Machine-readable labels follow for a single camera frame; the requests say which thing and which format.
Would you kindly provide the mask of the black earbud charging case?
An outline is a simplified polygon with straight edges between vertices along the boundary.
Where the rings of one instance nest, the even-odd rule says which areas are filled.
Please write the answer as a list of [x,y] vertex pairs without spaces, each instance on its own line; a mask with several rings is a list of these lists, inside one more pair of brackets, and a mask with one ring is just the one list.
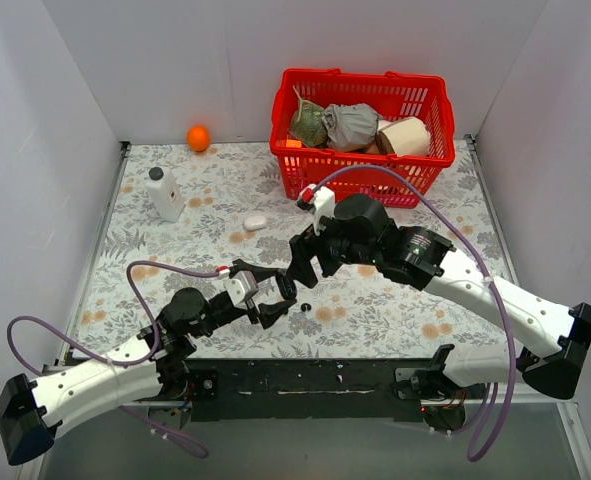
[[275,276],[275,280],[283,299],[293,300],[297,297],[295,282],[285,271],[279,271]]

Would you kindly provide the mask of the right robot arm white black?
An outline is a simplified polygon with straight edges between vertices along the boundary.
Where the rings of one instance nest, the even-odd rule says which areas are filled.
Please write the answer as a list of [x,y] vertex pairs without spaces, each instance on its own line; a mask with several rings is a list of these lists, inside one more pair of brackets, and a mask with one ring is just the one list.
[[441,346],[428,367],[405,380],[423,397],[450,397],[476,384],[503,383],[509,372],[549,397],[571,399],[591,344],[591,305],[546,301],[501,277],[487,277],[452,242],[422,227],[396,225],[384,206],[365,194],[341,202],[334,193],[306,188],[297,204],[313,216],[290,241],[290,278],[312,288],[348,264],[373,266],[386,279],[442,297],[496,326],[509,323],[522,349],[514,358],[507,344]]

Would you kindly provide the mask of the white earbud charging case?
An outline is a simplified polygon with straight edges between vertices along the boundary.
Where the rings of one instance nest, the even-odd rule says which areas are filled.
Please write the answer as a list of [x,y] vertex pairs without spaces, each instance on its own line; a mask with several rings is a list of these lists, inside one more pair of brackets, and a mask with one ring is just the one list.
[[251,215],[244,219],[243,228],[248,231],[258,231],[264,229],[268,224],[268,219],[264,215]]

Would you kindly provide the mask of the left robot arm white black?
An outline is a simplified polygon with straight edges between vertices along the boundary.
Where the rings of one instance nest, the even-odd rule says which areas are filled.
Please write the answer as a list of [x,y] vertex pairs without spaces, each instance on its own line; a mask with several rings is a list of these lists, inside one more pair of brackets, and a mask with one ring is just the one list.
[[186,361],[195,340],[246,317],[270,328],[295,305],[297,288],[286,271],[234,261],[221,267],[223,292],[206,298],[196,288],[178,290],[151,324],[123,344],[83,363],[34,379],[9,379],[0,394],[0,436],[7,462],[22,465],[82,423],[140,400],[187,406],[216,396],[217,374]]

